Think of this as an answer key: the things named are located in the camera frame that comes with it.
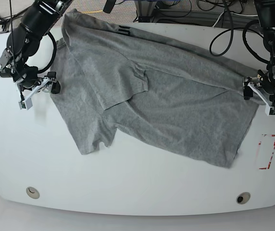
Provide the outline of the red tape rectangle marking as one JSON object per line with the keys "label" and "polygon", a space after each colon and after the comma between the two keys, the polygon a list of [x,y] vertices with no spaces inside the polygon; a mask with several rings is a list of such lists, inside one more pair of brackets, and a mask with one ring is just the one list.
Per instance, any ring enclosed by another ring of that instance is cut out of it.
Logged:
{"label": "red tape rectangle marking", "polygon": [[263,134],[258,143],[256,166],[259,170],[267,170],[275,152],[275,134]]}

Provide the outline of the grey printed T-shirt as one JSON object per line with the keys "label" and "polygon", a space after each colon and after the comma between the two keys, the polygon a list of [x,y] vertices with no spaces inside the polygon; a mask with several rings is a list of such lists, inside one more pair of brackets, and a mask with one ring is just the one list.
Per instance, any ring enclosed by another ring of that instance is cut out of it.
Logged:
{"label": "grey printed T-shirt", "polygon": [[68,12],[51,98],[81,154],[120,130],[149,145],[229,168],[262,100],[244,100],[256,71],[200,47]]}

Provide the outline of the black cylinder object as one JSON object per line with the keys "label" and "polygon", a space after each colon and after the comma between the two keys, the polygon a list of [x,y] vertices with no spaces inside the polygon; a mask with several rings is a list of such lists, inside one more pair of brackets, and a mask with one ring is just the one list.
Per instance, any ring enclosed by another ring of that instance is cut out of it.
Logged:
{"label": "black cylinder object", "polygon": [[106,3],[103,8],[104,13],[111,13],[114,6],[116,4],[116,0],[106,0]]}

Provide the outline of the aluminium frame base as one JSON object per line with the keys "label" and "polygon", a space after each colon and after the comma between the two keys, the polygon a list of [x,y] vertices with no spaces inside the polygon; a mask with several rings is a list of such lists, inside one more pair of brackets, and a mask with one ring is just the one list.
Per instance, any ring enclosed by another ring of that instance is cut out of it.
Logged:
{"label": "aluminium frame base", "polygon": [[157,5],[157,0],[135,0],[137,11],[137,21],[139,23],[149,23],[153,19],[153,11]]}

